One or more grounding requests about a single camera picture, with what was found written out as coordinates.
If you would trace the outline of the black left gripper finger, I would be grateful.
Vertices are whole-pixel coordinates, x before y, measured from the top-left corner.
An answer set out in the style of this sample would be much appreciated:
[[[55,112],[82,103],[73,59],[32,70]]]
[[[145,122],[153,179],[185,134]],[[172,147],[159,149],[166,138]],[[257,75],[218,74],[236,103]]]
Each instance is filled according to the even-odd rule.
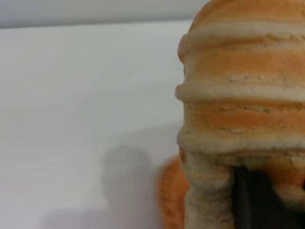
[[[289,210],[263,172],[234,169],[232,192],[237,229],[303,229],[305,214]]]

